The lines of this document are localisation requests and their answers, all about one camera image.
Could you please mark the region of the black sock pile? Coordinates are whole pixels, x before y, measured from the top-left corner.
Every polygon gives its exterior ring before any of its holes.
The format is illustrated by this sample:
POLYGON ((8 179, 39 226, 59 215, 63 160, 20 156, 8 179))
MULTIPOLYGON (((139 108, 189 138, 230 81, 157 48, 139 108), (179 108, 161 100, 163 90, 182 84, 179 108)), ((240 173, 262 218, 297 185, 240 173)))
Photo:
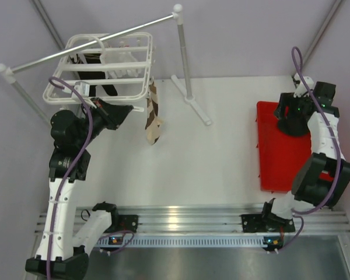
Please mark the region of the black sock pile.
POLYGON ((278 129, 292 137, 302 137, 309 133, 305 118, 284 118, 278 120, 278 129))

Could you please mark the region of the white plastic clip hanger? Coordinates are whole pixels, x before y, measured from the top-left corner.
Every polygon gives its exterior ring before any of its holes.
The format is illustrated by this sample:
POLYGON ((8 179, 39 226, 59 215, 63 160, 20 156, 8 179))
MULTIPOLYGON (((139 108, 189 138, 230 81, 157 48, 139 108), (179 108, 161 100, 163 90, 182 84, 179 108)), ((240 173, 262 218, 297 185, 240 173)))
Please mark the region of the white plastic clip hanger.
POLYGON ((147 32, 136 32, 102 41, 104 34, 77 34, 66 46, 76 47, 97 40, 97 44, 62 57, 54 76, 70 85, 80 82, 71 74, 80 72, 101 73, 100 78, 87 80, 97 86, 96 96, 110 104, 129 104, 136 112, 144 112, 149 96, 151 67, 153 64, 153 37, 147 32))

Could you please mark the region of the brown cream striped sock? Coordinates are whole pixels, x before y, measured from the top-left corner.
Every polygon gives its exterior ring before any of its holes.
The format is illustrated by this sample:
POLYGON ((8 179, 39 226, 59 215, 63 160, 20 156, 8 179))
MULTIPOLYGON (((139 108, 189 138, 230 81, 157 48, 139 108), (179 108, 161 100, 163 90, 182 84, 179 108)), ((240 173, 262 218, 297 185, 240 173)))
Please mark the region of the brown cream striped sock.
POLYGON ((163 124, 163 121, 155 114, 154 111, 151 111, 148 114, 145 133, 146 139, 150 145, 154 145, 160 138, 160 126, 163 124))
POLYGON ((160 127, 161 121, 158 119, 158 94, 157 94, 157 88, 155 86, 155 82, 153 78, 150 78, 149 80, 149 93, 148 98, 146 99, 147 103, 147 121, 145 128, 149 128, 149 126, 156 121, 157 126, 160 127))

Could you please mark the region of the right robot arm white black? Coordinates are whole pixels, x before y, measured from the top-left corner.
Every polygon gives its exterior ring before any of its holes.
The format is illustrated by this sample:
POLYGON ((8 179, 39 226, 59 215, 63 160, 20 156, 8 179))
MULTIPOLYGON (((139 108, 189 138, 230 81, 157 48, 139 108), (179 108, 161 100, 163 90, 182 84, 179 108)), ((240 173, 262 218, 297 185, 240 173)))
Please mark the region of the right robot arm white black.
POLYGON ((294 231, 294 215, 309 215, 322 207, 334 207, 350 182, 350 163, 338 141, 339 110, 332 105, 336 86, 317 82, 308 93, 283 93, 274 111, 278 129, 291 137, 307 134, 311 155, 293 179, 292 189, 283 199, 266 202, 261 226, 270 232, 294 231))

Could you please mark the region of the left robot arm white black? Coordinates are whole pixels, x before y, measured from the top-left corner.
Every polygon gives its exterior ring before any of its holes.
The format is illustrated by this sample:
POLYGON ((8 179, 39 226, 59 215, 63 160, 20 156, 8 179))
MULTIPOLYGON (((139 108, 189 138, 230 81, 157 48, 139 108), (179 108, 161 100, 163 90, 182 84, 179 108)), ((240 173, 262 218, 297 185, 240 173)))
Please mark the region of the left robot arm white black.
POLYGON ((50 121, 54 151, 49 162, 47 216, 40 245, 25 265, 26 272, 47 279, 83 279, 95 244, 103 234, 120 227, 117 206, 100 202, 74 233, 77 183, 86 180, 91 158, 87 147, 103 130, 117 130, 133 110, 130 105, 109 104, 97 97, 92 103, 84 109, 83 118, 62 110, 50 121))

